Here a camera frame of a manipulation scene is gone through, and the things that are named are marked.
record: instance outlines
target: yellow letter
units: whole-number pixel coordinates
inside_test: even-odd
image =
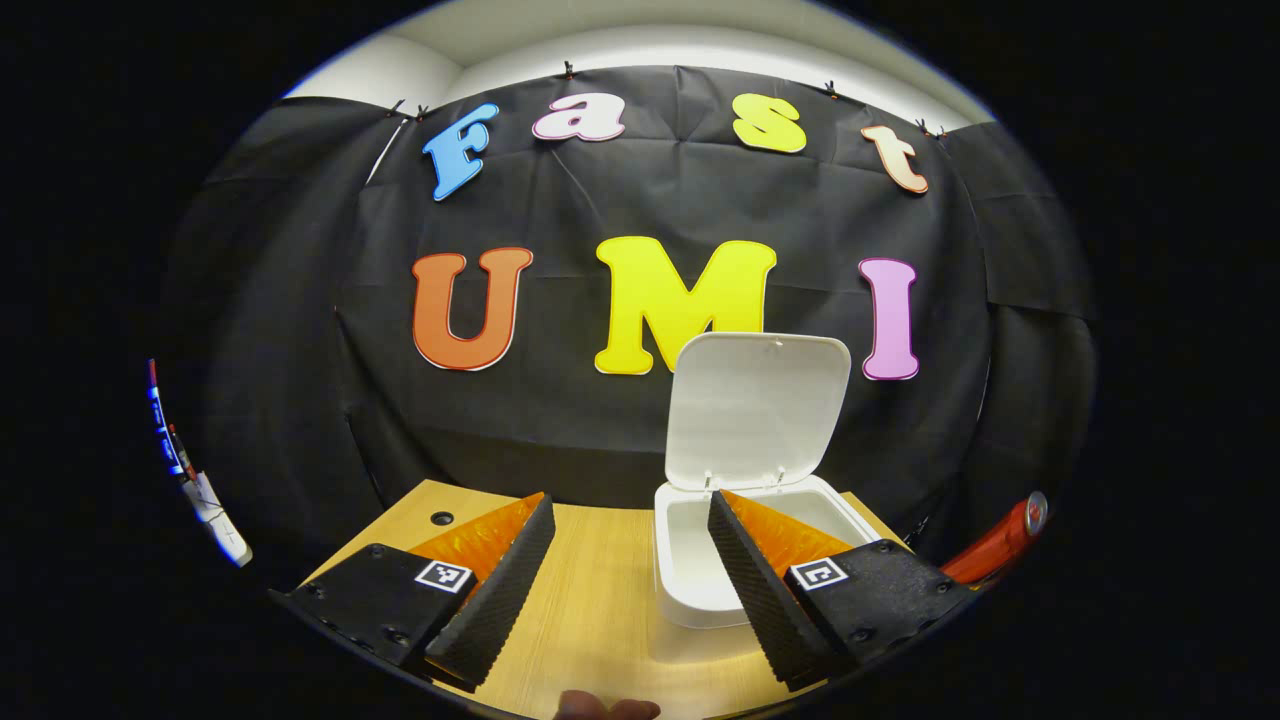
[[[748,92],[733,99],[733,111],[742,118],[733,120],[733,132],[746,145],[780,152],[804,150],[804,129],[791,122],[800,113],[786,100]]]
[[[777,264],[773,249],[732,240],[716,249],[694,290],[685,288],[662,243],[652,237],[613,237],[595,249],[613,281],[609,343],[595,369],[643,375],[653,355],[640,346],[644,323],[671,372],[676,357],[708,325],[719,332],[764,331],[764,278]]]

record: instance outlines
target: orange letter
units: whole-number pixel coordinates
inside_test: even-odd
[[[884,170],[888,172],[888,177],[893,178],[893,182],[920,195],[929,190],[924,176],[915,174],[906,161],[908,155],[915,158],[915,150],[899,140],[891,128],[884,126],[863,128],[863,137],[876,143],[876,150],[881,154],[881,163],[884,164]]]
[[[484,329],[471,340],[457,338],[449,331],[453,278],[466,268],[466,259],[457,252],[440,252],[413,263],[417,278],[413,345],[422,357],[445,370],[483,370],[502,360],[516,327],[520,270],[532,263],[534,254],[524,247],[498,247],[480,256],[480,266],[489,272],[489,300]]]

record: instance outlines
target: white hinged lid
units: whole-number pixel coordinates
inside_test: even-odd
[[[849,348],[829,337],[694,337],[676,359],[667,479],[703,491],[809,477],[836,429],[849,369]]]

